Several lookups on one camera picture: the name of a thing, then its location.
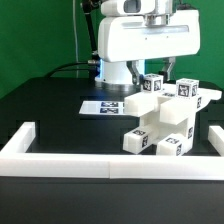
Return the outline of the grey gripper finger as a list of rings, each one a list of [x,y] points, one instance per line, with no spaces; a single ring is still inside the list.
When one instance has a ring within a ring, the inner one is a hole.
[[[144,72],[144,61],[143,60],[127,61],[126,65],[132,75],[132,83],[134,85],[139,85],[141,83],[141,78]]]
[[[163,76],[163,80],[165,82],[170,80],[171,72],[172,69],[176,63],[176,58],[175,57],[168,57],[163,59],[164,66],[163,68],[159,71],[159,74]]]

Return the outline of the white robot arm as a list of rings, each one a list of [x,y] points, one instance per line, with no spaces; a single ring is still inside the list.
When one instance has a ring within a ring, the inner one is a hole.
[[[82,0],[81,7],[101,85],[137,85],[150,59],[164,61],[160,74],[169,79],[178,56],[199,51],[199,11],[182,0]]]

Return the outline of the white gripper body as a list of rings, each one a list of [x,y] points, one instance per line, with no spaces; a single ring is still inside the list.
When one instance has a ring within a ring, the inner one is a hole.
[[[196,54],[199,12],[166,11],[167,0],[105,0],[98,30],[98,54],[107,62]]]

